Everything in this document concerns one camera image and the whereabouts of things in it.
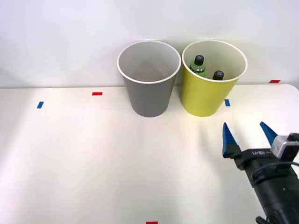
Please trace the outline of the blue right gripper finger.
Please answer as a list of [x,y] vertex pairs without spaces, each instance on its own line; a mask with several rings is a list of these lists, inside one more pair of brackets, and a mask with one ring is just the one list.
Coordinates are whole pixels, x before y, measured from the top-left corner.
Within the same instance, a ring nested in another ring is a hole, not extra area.
[[227,126],[226,122],[223,124],[222,128],[222,156],[224,158],[230,159],[240,159],[242,152],[239,145],[236,143],[229,127]]
[[260,122],[260,127],[262,128],[270,146],[273,146],[275,138],[278,136],[278,134],[273,131],[267,124],[264,122]]

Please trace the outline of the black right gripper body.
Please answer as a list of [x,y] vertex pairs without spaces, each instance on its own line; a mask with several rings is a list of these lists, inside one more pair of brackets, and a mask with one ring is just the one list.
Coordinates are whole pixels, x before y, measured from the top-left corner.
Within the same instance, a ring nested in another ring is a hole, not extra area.
[[234,162],[237,168],[245,171],[252,187],[264,182],[281,183],[285,186],[298,186],[299,179],[291,167],[292,161],[282,161],[274,156],[269,149],[247,149],[242,151],[234,148]]

